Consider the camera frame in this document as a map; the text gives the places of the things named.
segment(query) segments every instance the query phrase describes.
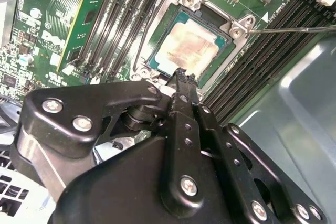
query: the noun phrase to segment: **black clamp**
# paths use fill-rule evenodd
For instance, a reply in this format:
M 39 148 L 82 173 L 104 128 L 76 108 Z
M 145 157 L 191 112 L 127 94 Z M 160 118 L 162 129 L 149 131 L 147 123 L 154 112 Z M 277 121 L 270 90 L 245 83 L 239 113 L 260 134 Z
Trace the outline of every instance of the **black clamp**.
M 12 161 L 19 172 L 44 184 L 55 200 L 64 191 L 55 220 L 91 223 L 88 206 L 99 205 L 90 208 L 90 215 L 97 210 L 97 218 L 105 216 L 109 223 L 110 215 L 123 209 L 110 205 L 118 195 L 132 199 L 127 206 L 142 208 L 146 223 L 162 212 L 162 205 L 170 213 L 162 213 L 162 221 L 174 223 L 189 218 L 193 223 L 327 223 L 322 210 L 239 127 L 221 129 L 212 111 L 199 102 L 194 76 L 178 69 L 167 85 L 176 91 L 172 97 L 145 81 L 36 90 L 26 97 Z M 97 143 L 140 130 L 151 131 L 151 138 L 95 166 L 92 149 Z M 153 165 L 146 155 L 162 163 Z M 212 157 L 214 166 L 205 156 Z M 138 173 L 137 164 L 160 174 Z M 130 190 L 129 176 L 134 174 L 143 187 Z M 101 194 L 102 204 L 96 198 Z M 100 211 L 106 206 L 108 211 Z M 120 222 L 128 218 L 124 215 Z

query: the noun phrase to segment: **capacitor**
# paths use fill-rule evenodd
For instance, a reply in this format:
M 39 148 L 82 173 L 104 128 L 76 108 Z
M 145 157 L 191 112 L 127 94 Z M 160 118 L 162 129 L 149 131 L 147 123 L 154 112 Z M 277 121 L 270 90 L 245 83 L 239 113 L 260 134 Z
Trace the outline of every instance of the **capacitor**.
M 17 63 L 22 67 L 27 67 L 29 64 L 32 64 L 34 61 L 34 57 L 32 55 L 20 55 Z
M 31 17 L 33 17 L 34 19 L 39 19 L 42 17 L 42 13 L 39 9 L 37 8 L 32 8 L 29 12 L 29 14 L 31 15 Z

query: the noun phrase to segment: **green pcb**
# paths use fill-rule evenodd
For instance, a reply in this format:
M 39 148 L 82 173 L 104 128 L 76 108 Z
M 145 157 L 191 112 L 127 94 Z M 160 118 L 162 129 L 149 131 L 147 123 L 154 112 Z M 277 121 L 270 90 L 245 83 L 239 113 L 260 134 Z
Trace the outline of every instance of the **green pcb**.
M 61 61 L 58 64 L 57 71 L 63 69 L 71 58 L 76 58 L 80 49 L 85 45 L 91 29 L 95 24 L 99 8 L 103 0 L 81 0 L 80 7 L 74 17 L 69 36 L 67 38 L 65 49 L 61 55 Z
M 17 1 L 12 43 L 0 49 L 0 94 L 22 101 L 35 88 L 80 84 L 75 71 L 70 76 L 56 73 L 80 1 Z M 33 61 L 22 66 L 19 62 L 26 55 Z
M 253 14 L 256 17 L 255 28 L 259 29 L 265 28 L 288 2 L 209 1 L 235 19 Z M 18 0 L 12 43 L 0 49 L 0 94 L 22 101 L 25 94 L 35 88 L 87 84 L 88 80 L 81 79 L 80 68 L 68 72 L 61 70 L 71 62 L 69 52 L 79 54 L 80 48 L 86 44 L 102 3 L 103 0 Z M 153 54 L 162 35 L 169 29 L 178 8 L 175 5 L 169 7 L 147 45 L 146 56 Z M 142 33 L 138 34 L 132 44 L 117 79 L 130 79 L 132 59 L 139 48 Z M 248 47 L 255 38 L 256 36 L 251 36 L 246 46 Z M 200 79 L 201 87 L 233 47 L 233 44 L 226 46 L 214 59 Z

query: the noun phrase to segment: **silver screw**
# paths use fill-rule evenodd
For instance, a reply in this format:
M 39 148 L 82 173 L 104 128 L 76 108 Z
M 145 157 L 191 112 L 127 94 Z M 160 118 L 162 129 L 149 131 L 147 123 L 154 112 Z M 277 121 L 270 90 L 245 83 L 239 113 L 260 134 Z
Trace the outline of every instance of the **silver screw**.
M 315 209 L 315 207 L 309 207 L 309 209 L 316 218 L 318 218 L 319 220 L 322 219 L 322 217 L 320 216 L 319 212 Z
M 234 133 L 239 134 L 239 129 L 236 126 L 231 126 L 231 129 Z
M 251 206 L 253 212 L 255 213 L 255 215 L 258 217 L 259 220 L 263 221 L 267 220 L 267 213 L 264 207 L 259 202 L 253 201 Z
M 186 7 L 193 6 L 194 2 L 195 2 L 194 0 L 182 0 L 183 5 L 186 6 Z
M 193 179 L 188 177 L 181 178 L 181 188 L 185 194 L 195 196 L 197 194 L 197 186 Z
M 151 92 L 151 93 L 153 93 L 153 94 L 157 94 L 157 92 L 158 92 L 158 91 L 156 90 L 156 88 L 153 87 L 153 86 L 149 86 L 147 89 L 149 90 L 149 92 Z
M 56 100 L 46 100 L 42 103 L 42 108 L 49 113 L 58 113 L 63 109 L 63 105 Z
M 309 220 L 309 214 L 308 214 L 307 210 L 306 210 L 303 206 L 301 206 L 301 205 L 298 204 L 298 205 L 296 206 L 296 208 L 298 209 L 299 214 L 300 214 L 304 219 Z
M 79 116 L 75 118 L 72 122 L 73 126 L 78 131 L 89 131 L 92 128 L 92 123 L 90 119 L 85 116 Z
M 208 109 L 206 106 L 203 106 L 203 110 L 205 111 L 205 113 L 211 113 L 210 109 Z
M 233 39 L 239 39 L 243 35 L 243 31 L 239 27 L 234 27 L 231 29 L 230 35 Z

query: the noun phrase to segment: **motherboard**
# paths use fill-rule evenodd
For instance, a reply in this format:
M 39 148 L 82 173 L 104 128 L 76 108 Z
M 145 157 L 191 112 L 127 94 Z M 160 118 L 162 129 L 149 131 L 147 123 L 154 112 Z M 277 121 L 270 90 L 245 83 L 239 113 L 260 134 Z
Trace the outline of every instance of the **motherboard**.
M 159 86 L 182 67 L 221 124 L 323 36 L 251 31 L 336 22 L 332 0 L 11 1 L 0 48 L 3 97 L 22 102 L 40 88 L 143 79 Z

